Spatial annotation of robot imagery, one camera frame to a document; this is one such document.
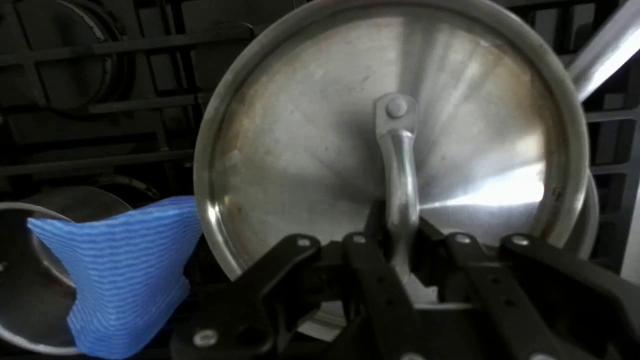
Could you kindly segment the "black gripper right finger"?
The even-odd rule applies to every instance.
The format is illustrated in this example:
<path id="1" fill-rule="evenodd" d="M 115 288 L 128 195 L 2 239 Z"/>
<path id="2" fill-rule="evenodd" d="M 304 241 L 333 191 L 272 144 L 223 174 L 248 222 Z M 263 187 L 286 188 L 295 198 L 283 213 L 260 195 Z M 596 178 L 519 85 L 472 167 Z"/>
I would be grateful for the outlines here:
<path id="1" fill-rule="evenodd" d="M 420 222 L 418 278 L 445 307 L 486 315 L 515 360 L 640 360 L 640 288 L 526 235 L 486 250 Z"/>

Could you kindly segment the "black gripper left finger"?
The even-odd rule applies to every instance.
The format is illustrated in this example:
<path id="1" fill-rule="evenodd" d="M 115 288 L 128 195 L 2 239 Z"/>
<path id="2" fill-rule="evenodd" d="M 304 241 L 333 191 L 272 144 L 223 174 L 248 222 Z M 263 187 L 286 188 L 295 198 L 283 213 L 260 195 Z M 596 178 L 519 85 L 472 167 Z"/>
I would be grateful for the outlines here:
<path id="1" fill-rule="evenodd" d="M 171 360 L 278 359 L 324 302 L 339 299 L 339 270 L 339 243 L 286 236 L 173 333 Z"/>

